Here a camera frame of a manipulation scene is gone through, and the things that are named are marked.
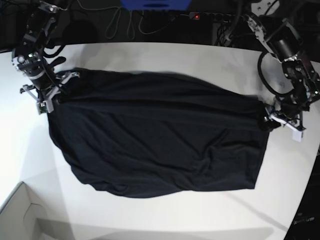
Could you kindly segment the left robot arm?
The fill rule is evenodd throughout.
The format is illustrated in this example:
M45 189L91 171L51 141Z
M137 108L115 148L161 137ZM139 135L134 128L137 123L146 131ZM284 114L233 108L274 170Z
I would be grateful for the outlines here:
M283 125L302 133L303 113L320 99L320 75L303 47L302 38L287 18L272 19L252 11L245 11L243 18L264 48L257 62L258 75L275 98L273 104L265 107L267 127L275 129ZM292 85L290 91L280 93L267 82L262 72L262 61L267 54L281 64L285 78Z

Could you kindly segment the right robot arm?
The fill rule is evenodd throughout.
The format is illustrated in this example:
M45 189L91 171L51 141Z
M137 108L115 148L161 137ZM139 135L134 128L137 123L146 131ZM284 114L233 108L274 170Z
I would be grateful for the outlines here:
M54 98L65 92L65 84L71 78L80 76L72 71L63 75L54 72L55 66L66 61L65 57L58 56L64 45L55 53L45 52L60 13L67 11L69 5L68 0L41 0L27 21L21 43L11 52L14 68L32 82L31 85L23 85L20 93L28 93L36 100L37 107L46 108L47 112L53 110Z

